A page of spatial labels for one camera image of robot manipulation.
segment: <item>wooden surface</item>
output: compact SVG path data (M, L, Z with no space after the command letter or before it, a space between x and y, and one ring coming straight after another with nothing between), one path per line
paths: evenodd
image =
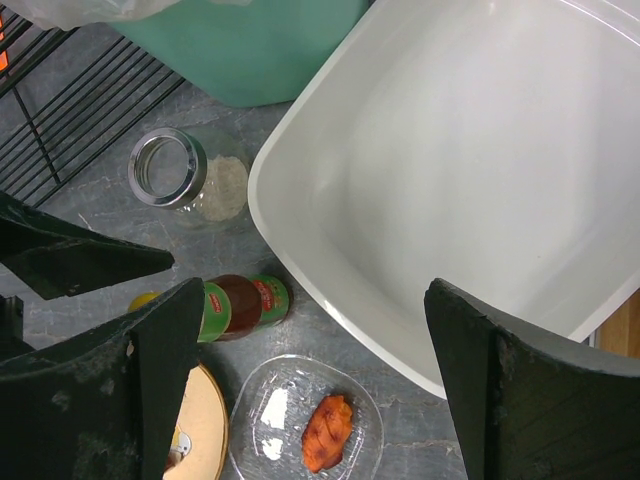
M625 357L640 358L640 290L602 324L598 347Z

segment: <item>open glass jar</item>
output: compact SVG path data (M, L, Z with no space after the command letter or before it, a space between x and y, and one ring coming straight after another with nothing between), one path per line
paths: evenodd
M249 158L214 127L147 133L131 152L128 176L139 200L171 212L184 229L226 228L247 216Z

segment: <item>orange light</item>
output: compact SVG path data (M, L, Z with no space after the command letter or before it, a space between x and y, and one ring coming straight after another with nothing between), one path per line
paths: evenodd
M0 16L0 28L2 28L2 16ZM4 32L0 33L0 40L4 40ZM0 53L0 72L9 66L7 52Z

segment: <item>orange food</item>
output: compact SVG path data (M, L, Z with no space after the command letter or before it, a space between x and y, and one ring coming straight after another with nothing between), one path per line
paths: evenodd
M342 461L344 444L353 425L351 407L342 395L322 399L302 434L304 464L312 473L328 470Z

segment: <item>green label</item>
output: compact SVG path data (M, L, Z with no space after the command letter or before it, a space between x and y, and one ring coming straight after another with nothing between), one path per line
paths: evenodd
M215 283L204 283L204 313L199 342L214 342L222 335L231 322L231 302L229 297Z
M248 277L262 296L262 315L258 328L282 321L289 311L289 292L277 278L267 275Z

